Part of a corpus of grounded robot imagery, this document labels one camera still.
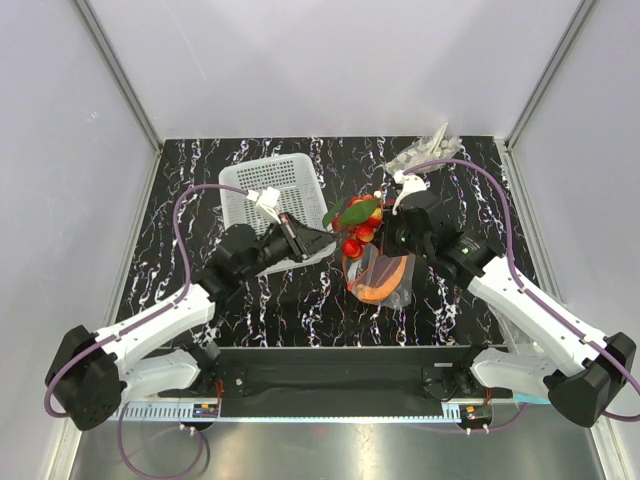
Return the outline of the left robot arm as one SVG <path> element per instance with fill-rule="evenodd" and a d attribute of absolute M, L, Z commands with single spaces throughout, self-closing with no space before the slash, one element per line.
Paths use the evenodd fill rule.
<path fill-rule="evenodd" d="M 216 382 L 212 367 L 183 349 L 153 351 L 211 321 L 249 279 L 282 261 L 302 263 L 333 242 L 331 233 L 287 213 L 263 234 L 247 224 L 231 226 L 206 266 L 173 296 L 96 332 L 82 325 L 67 331 L 45 376 L 45 401 L 58 402 L 60 417 L 88 431 L 131 400 L 168 390 L 208 394 Z"/>

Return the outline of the red strawberry bunch with leaves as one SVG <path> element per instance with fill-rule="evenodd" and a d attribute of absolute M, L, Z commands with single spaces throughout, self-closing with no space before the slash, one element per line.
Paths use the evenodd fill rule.
<path fill-rule="evenodd" d="M 382 192 L 342 198 L 331 206 L 322 219 L 324 228 L 337 235 L 342 256 L 360 259 L 382 224 Z"/>

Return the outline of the red orange papaya slice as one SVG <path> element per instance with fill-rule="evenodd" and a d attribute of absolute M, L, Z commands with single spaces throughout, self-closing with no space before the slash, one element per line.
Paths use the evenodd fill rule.
<path fill-rule="evenodd" d="M 362 302 L 374 304 L 389 297 L 405 274 L 407 257 L 377 257 L 352 293 Z"/>

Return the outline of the clear zip bag orange zipper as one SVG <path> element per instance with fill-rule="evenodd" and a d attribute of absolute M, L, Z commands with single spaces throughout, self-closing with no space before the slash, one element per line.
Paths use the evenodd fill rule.
<path fill-rule="evenodd" d="M 415 256 L 387 257 L 366 245 L 357 259 L 342 256 L 346 289 L 358 301 L 400 310 L 412 302 Z"/>

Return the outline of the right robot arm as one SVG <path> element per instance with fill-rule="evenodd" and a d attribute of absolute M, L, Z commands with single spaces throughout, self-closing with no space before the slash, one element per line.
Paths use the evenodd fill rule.
<path fill-rule="evenodd" d="M 488 388 L 546 397 L 572 423 L 590 428 L 629 382 L 635 342 L 607 335 L 569 312 L 529 281 L 503 244 L 449 223 L 429 191 L 403 195 L 382 208 L 374 244 L 388 257 L 413 255 L 441 278 L 483 300 L 542 349 L 519 355 L 483 348 L 454 371 L 466 396 Z"/>

